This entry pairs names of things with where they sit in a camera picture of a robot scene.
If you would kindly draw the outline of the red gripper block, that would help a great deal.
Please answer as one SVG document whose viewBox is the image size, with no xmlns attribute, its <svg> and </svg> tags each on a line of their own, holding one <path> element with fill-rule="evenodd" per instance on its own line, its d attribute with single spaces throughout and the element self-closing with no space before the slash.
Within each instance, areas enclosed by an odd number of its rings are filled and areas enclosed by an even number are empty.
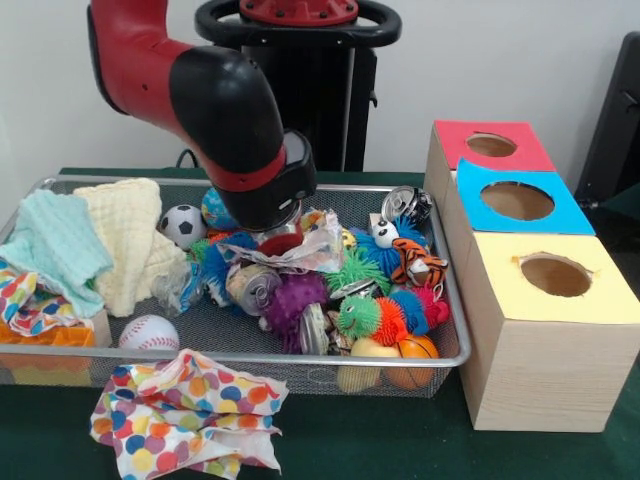
<svg viewBox="0 0 640 480">
<path fill-rule="evenodd" d="M 300 233 L 278 234 L 265 240 L 258 246 L 258 251 L 268 257 L 281 256 L 302 244 L 304 236 Z"/>
</svg>

